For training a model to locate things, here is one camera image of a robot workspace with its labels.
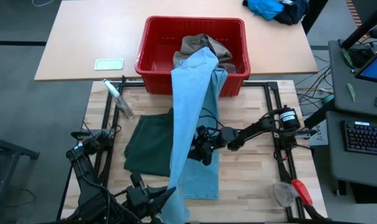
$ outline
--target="dark green cloth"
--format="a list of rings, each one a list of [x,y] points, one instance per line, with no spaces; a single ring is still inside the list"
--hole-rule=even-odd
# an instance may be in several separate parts
[[[172,109],[166,114],[140,116],[125,148],[124,169],[168,177],[173,135]]]

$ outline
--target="clothing pile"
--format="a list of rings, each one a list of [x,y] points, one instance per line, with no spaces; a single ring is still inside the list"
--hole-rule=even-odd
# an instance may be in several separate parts
[[[126,146],[125,169],[169,176],[168,188],[177,187],[160,214],[164,223],[185,223],[190,215],[185,198],[218,200],[218,151],[209,166],[187,155],[196,127],[217,128],[221,88],[228,72],[236,72],[227,62],[231,58],[226,47],[206,34],[184,37],[173,57],[173,109],[141,116]]]
[[[244,0],[243,5],[267,21],[297,24],[309,12],[307,0]]]

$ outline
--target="red basket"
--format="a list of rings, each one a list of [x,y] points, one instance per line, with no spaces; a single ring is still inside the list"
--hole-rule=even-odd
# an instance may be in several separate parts
[[[152,94],[172,94],[170,71],[172,58],[180,51],[186,35],[208,34],[222,43],[233,55],[230,62],[237,73],[229,73],[220,96],[236,96],[242,82],[248,78],[248,51],[244,21],[235,18],[167,17],[152,16],[146,21],[143,38],[135,65],[142,76],[146,90]]]

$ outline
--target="wooden workbench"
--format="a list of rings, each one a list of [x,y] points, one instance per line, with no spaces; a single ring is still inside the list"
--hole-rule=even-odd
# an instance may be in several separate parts
[[[297,110],[302,120],[299,104],[292,81],[278,81],[282,104]],[[91,129],[101,128],[108,91],[103,82],[94,82],[85,115],[85,123]],[[172,97],[150,95],[144,87],[124,88],[123,97],[133,109],[135,118],[130,121],[119,116],[122,131],[116,135],[108,188],[111,193],[119,192],[131,184],[130,172],[123,169],[124,149],[139,115],[168,112]],[[219,99],[220,120],[227,126],[245,128],[267,113],[264,89],[244,86],[236,97]],[[284,209],[277,207],[269,198],[268,187],[279,181],[277,163],[272,154],[274,145],[270,133],[262,134],[248,142],[236,152],[221,149],[219,166],[219,200],[186,200],[192,222],[265,222],[286,221]],[[307,186],[314,207],[326,215],[319,181],[310,150],[292,150],[298,178]],[[168,184],[168,178],[143,175],[145,184],[160,187]],[[75,174],[71,174],[62,218],[76,209],[80,189]],[[125,197],[118,197],[119,202]]]
[[[35,80],[141,78],[134,64],[150,16],[240,18],[245,22],[251,75],[318,71],[300,23],[265,21],[242,6],[242,0],[91,0],[62,1]],[[124,68],[94,71],[96,59],[104,58],[123,58]]]

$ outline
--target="blue cloth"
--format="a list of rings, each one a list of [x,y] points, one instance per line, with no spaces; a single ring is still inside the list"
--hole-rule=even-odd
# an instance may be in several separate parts
[[[284,6],[276,0],[248,0],[248,8],[256,15],[263,16],[267,21],[272,20],[284,10]]]
[[[213,153],[208,167],[187,159],[195,128],[201,124],[215,126],[213,119],[198,117],[207,114],[202,107],[218,116],[218,96],[227,73],[216,68],[217,65],[216,56],[204,47],[179,62],[172,71],[174,143],[168,188],[177,187],[177,190],[160,214],[166,224],[183,224],[189,218],[184,196],[218,199],[218,152]]]

